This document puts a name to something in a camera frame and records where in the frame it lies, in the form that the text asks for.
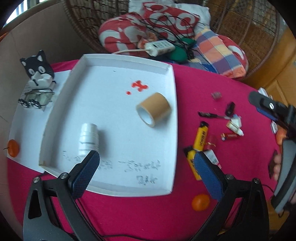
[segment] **hand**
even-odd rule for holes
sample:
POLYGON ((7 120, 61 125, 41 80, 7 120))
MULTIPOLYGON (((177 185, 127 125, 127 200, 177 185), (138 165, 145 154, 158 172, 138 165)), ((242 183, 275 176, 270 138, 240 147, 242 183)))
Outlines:
MULTIPOLYGON (((277 181, 279 179, 279 172, 281 170, 281 154, 274 157, 274 162, 276 163, 274 166, 274 179, 277 181)), ((289 202, 292 204, 296 203, 296 194, 294 194, 293 197, 290 197, 289 202)))

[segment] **wicker chair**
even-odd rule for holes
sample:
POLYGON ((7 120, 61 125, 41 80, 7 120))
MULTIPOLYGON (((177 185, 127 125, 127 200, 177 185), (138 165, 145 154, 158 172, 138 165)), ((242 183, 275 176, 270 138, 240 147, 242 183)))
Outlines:
MULTIPOLYGON (((96 52, 98 29, 106 20, 128 12, 128 0, 62 0, 65 12, 80 37, 96 52)), ((179 0, 209 7, 210 27, 232 39, 246 53, 249 77, 270 56, 279 35, 280 16, 267 0, 179 0)))

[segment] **black cat head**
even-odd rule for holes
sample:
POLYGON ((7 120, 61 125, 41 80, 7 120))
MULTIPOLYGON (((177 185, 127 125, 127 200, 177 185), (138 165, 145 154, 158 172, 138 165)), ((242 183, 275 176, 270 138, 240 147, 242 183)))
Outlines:
POLYGON ((31 78, 37 71, 40 74, 49 74, 54 78, 54 71, 46 60, 43 50, 40 50, 36 56, 29 58, 20 58, 20 62, 24 66, 27 75, 31 78))

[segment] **power strip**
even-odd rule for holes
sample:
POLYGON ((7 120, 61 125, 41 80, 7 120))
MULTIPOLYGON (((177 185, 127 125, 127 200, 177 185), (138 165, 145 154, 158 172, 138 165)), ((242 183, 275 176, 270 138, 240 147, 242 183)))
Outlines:
POLYGON ((146 43, 144 49, 150 56, 156 57, 174 51, 175 46, 167 40, 159 40, 146 43))

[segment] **metal bolt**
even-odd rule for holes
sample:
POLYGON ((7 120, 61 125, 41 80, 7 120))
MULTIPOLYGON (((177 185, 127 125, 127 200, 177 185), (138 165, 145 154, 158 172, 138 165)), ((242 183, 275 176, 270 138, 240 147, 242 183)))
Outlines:
POLYGON ((39 182, 39 180, 40 180, 40 177, 35 177, 35 178, 33 179, 33 182, 37 183, 37 182, 39 182))
POLYGON ((234 176, 231 175, 231 174, 226 174, 226 178, 229 179, 229 180, 232 180, 234 178, 234 176))
POLYGON ((65 179, 67 176, 68 176, 68 173, 66 173, 66 172, 63 172, 63 173, 60 175, 61 179, 65 179))
POLYGON ((260 183, 260 180, 258 178, 254 178, 254 182, 259 184, 260 183))

